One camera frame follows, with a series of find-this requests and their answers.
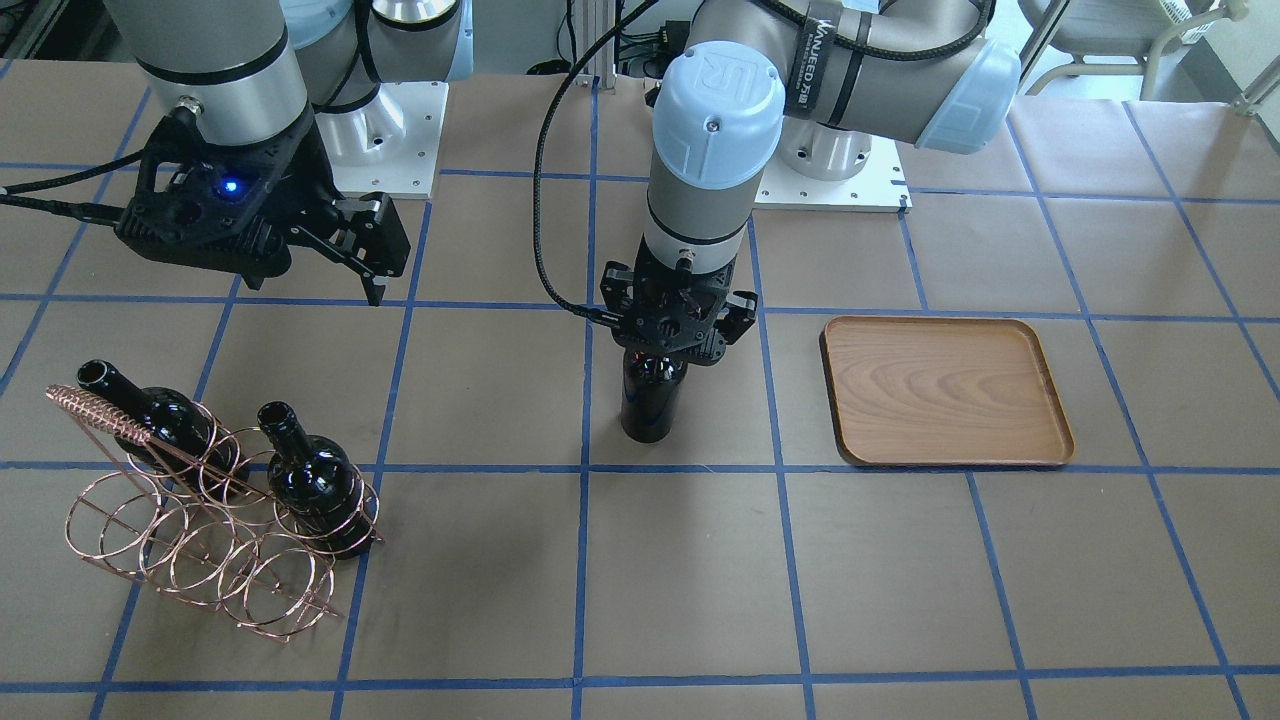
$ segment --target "wood grain surface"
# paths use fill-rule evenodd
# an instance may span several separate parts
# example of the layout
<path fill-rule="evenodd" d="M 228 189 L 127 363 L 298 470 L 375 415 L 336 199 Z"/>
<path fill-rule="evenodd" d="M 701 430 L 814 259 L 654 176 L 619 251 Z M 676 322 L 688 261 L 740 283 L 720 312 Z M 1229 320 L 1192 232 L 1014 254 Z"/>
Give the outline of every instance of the wood grain surface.
<path fill-rule="evenodd" d="M 823 356 L 842 450 L 873 465 L 1062 465 L 1039 338 L 1006 319 L 840 316 Z"/>

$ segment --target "white mounting plate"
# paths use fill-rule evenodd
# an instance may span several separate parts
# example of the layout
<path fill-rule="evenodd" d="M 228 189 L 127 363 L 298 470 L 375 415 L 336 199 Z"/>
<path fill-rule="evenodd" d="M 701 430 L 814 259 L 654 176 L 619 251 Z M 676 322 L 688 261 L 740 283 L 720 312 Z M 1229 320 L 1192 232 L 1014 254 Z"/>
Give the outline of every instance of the white mounting plate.
<path fill-rule="evenodd" d="M 371 165 L 333 165 L 333 179 L 347 197 L 387 192 L 392 197 L 430 200 L 440 154 L 440 129 L 449 86 L 444 82 L 397 82 L 381 88 L 404 111 L 399 147 Z"/>
<path fill-rule="evenodd" d="M 892 140 L 872 136 L 863 170 L 846 181 L 817 181 L 774 155 L 764 168 L 755 206 L 762 210 L 897 213 L 911 208 L 902 161 Z"/>

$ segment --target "black bottle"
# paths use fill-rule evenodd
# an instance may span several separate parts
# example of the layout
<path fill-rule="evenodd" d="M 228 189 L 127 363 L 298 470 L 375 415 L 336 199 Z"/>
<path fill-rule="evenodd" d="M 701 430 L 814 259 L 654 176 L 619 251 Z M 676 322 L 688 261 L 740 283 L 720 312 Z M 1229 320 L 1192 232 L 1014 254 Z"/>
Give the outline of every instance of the black bottle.
<path fill-rule="evenodd" d="M 687 372 L 684 360 L 630 350 L 622 354 L 622 429 L 631 439 L 658 442 L 667 437 Z"/>
<path fill-rule="evenodd" d="M 214 437 L 214 424 L 180 392 L 166 387 L 138 388 L 106 360 L 84 363 L 76 373 L 76 380 L 81 388 L 115 405 L 125 415 L 155 433 L 157 439 L 187 455 L 200 459 L 209 448 L 210 438 Z M 119 438 L 115 442 L 122 450 L 157 473 L 168 473 L 170 469 L 178 471 L 178 479 L 187 486 L 187 489 L 201 492 L 200 470 L 192 468 L 187 461 L 164 452 L 159 452 L 159 457 L 156 457 L 150 450 Z M 223 473 L 230 473 L 234 460 L 234 450 L 228 445 L 220 445 L 214 448 L 206 465 L 212 465 Z M 228 483 L 218 483 L 211 475 L 205 478 L 204 484 L 204 495 L 218 501 L 225 501 L 227 497 L 237 495 L 234 486 L 228 487 Z"/>
<path fill-rule="evenodd" d="M 362 488 L 347 452 L 326 437 L 308 436 L 284 402 L 264 405 L 257 424 L 275 447 L 268 483 L 301 533 L 312 536 L 307 544 L 338 560 L 365 553 L 372 525 L 358 512 Z"/>

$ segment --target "gray chair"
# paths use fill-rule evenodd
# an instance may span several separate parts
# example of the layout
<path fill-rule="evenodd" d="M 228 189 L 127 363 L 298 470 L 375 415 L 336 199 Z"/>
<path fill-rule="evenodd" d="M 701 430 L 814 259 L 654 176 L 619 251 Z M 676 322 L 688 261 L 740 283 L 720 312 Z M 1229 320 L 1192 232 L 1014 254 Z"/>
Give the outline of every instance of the gray chair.
<path fill-rule="evenodd" d="M 1050 3 L 1018 0 L 1033 27 L 1043 20 Z M 1044 73 L 1027 95 L 1062 76 L 1143 76 L 1142 99 L 1152 100 L 1162 56 L 1181 47 L 1184 38 L 1198 40 L 1215 20 L 1239 20 L 1248 14 L 1247 0 L 1074 0 L 1050 41 L 1074 61 Z M 1179 22 L 1175 15 L 1185 19 Z M 1128 55 L 1137 64 L 1085 63 L 1089 55 Z"/>

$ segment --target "tray rim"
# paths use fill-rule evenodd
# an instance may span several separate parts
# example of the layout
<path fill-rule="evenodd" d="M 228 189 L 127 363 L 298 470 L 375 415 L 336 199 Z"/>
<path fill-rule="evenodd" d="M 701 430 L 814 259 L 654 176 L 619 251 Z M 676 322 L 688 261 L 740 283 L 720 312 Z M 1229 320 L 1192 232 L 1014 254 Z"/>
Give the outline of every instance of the tray rim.
<path fill-rule="evenodd" d="M 924 460 L 918 462 L 906 462 L 901 460 L 874 460 L 865 456 L 860 456 L 849 446 L 845 438 L 844 428 L 840 423 L 840 415 L 837 413 L 838 401 L 836 397 L 836 384 L 832 378 L 831 370 L 831 356 L 829 348 L 827 346 L 827 333 L 837 323 L 883 323 L 883 324 L 942 324 L 942 325 L 1007 325 L 1012 327 L 1019 332 L 1027 341 L 1032 352 L 1032 357 L 1036 361 L 1038 375 L 1041 378 L 1041 384 L 1044 387 L 1044 395 L 1050 401 L 1051 411 L 1059 425 L 1059 436 L 1062 439 L 1064 452 L 1061 456 L 1052 460 Z M 1039 333 L 1036 332 L 1029 323 L 1018 318 L 979 318 L 969 315 L 836 315 L 827 320 L 822 331 L 818 333 L 819 355 L 822 355 L 823 375 L 827 380 L 827 401 L 831 406 L 831 420 L 836 432 L 836 446 L 842 455 L 852 460 L 852 462 L 859 465 L 878 466 L 878 468 L 1001 468 L 1001 469 L 1018 469 L 1018 468 L 1064 468 L 1071 462 L 1076 454 L 1075 433 L 1071 430 L 1071 421 L 1068 416 L 1066 407 L 1062 405 L 1062 398 L 1057 392 L 1057 383 L 1053 380 L 1052 369 L 1048 365 L 1048 359 L 1044 356 L 1044 346 L 1041 342 Z"/>

